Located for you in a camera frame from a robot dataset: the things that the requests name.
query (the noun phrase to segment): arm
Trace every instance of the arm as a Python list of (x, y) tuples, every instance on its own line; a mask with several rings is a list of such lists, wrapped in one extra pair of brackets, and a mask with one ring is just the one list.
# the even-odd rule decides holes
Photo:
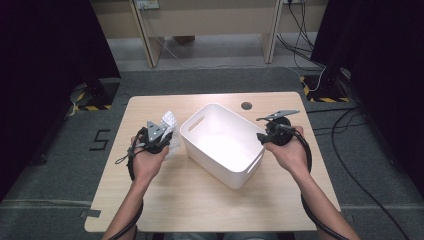
[[(296, 127), (302, 136), (303, 128)], [(298, 139), (293, 138), (284, 146), (265, 143), (265, 148), (272, 152), (281, 167), (286, 169), (296, 181), (300, 191), (313, 214), (333, 231), (348, 239), (359, 239), (359, 236), (340, 215), (321, 188), (309, 174), (306, 153)], [(333, 239), (318, 228), (320, 239)]]
[[(141, 148), (136, 148), (134, 152), (137, 153), (141, 150)], [(163, 159), (168, 152), (169, 147), (166, 146), (162, 152), (158, 154), (151, 154), (143, 151), (134, 157), (133, 167), (135, 179), (102, 239), (111, 238), (126, 227), (134, 218), (135, 214), (140, 209), (144, 194), (146, 193), (150, 182), (159, 173)], [(120, 239), (134, 239), (136, 232), (137, 227), (134, 225)]]

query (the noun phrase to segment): forearm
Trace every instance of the forearm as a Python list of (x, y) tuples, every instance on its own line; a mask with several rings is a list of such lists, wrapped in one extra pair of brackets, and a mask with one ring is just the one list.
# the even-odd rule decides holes
[[(131, 187), (124, 201), (119, 207), (118, 212), (115, 214), (115, 217), (110, 223), (102, 239), (110, 239), (112, 236), (124, 229), (131, 222), (131, 220), (134, 218), (134, 216), (141, 207), (143, 197), (146, 193), (149, 183), (149, 181), (139, 180), (134, 181), (131, 184)], [(134, 226), (128, 232), (126, 232), (120, 239), (133, 239), (135, 231), (136, 229)]]
[[(293, 178), (312, 213), (323, 224), (348, 239), (359, 239), (359, 236), (337, 211), (309, 173), (294, 173)], [(321, 229), (318, 228), (318, 231), (322, 239), (332, 239)]]

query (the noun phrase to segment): carpet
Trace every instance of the carpet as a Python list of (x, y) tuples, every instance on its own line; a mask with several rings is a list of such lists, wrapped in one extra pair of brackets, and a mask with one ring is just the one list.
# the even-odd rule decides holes
[[(90, 208), (132, 96), (279, 91), (301, 95), (342, 213), (359, 235), (363, 239), (402, 239), (393, 223), (346, 173), (335, 154), (331, 127), (346, 108), (360, 105), (358, 99), (310, 102), (299, 81), (304, 73), (283, 67), (191, 69), (122, 72), (122, 79), (102, 80), (120, 82), (111, 108), (76, 111), (63, 122), (46, 153), (47, 163), (28, 166), (0, 204), (0, 239), (100, 238), (101, 234), (84, 230), (83, 213)], [(337, 128), (340, 133), (334, 141), (348, 169), (388, 208), (411, 239), (424, 239), (423, 199), (409, 177), (390, 164), (375, 131), (367, 124), (367, 116), (359, 108), (339, 125), (349, 125)], [(314, 232), (296, 233), (296, 239), (316, 237)]]

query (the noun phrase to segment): hand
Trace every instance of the hand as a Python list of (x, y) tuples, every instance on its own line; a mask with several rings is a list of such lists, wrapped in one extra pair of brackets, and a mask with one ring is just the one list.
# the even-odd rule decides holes
[[(300, 126), (294, 127), (302, 136), (303, 128)], [(308, 173), (308, 165), (306, 161), (305, 149), (302, 143), (293, 137), (290, 142), (284, 146), (278, 146), (271, 142), (265, 143), (266, 150), (272, 152), (281, 167), (286, 169), (290, 174)]]
[[(135, 148), (134, 153), (142, 151), (143, 148)], [(147, 151), (142, 151), (135, 155), (133, 160), (133, 168), (135, 180), (147, 180), (148, 182), (159, 173), (163, 160), (169, 152), (169, 146), (165, 146), (160, 153), (152, 154)]]

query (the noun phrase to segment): wooden table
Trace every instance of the wooden table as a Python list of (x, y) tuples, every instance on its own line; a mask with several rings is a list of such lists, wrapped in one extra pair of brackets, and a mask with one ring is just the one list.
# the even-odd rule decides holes
[[(251, 110), (241, 104), (250, 102)], [(294, 92), (237, 93), (133, 97), (128, 103), (103, 176), (91, 206), (99, 217), (87, 217), (89, 232), (104, 232), (124, 199), (131, 180), (126, 162), (115, 161), (126, 154), (130, 139), (146, 122), (160, 123), (170, 110), (181, 126), (209, 103), (218, 103), (265, 128), (264, 117), (282, 109), (298, 109), (288, 118), (305, 129), (313, 155), (312, 175), (330, 201), (340, 210), (327, 169), (312, 132), (301, 98)], [(233, 190), (187, 156), (181, 148), (163, 163), (144, 199), (137, 226), (146, 232), (305, 231), (315, 225), (304, 213), (300, 191), (288, 172), (266, 151), (262, 164), (246, 182)]]

